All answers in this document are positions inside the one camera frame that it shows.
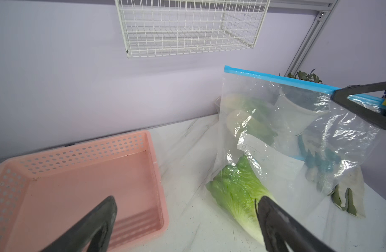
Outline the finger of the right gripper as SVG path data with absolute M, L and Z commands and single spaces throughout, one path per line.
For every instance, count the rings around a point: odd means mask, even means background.
M 384 107 L 384 112 L 381 113 L 374 112 L 349 99 L 349 96 L 376 91 L 384 91 L 384 98 L 381 103 Z M 386 81 L 367 85 L 348 86 L 334 91 L 331 99 L 336 104 L 349 110 L 366 122 L 375 125 L 380 129 L 386 130 Z

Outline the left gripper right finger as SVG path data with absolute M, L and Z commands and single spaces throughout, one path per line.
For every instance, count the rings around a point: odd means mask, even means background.
M 334 252 L 271 198 L 255 202 L 257 219 L 269 252 Z

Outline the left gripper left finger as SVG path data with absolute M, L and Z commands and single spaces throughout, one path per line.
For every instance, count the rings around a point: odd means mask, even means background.
M 108 249 L 117 215 L 117 205 L 113 196 L 108 196 L 80 221 L 72 226 L 44 252 L 105 252 Z

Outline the clear zip-top bag blue seal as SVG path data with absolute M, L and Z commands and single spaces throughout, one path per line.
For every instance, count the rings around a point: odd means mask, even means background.
M 326 197 L 364 218 L 361 165 L 384 130 L 381 99 L 229 66 L 224 74 L 218 153 L 206 184 L 218 206 L 259 244 L 263 197 L 296 219 Z

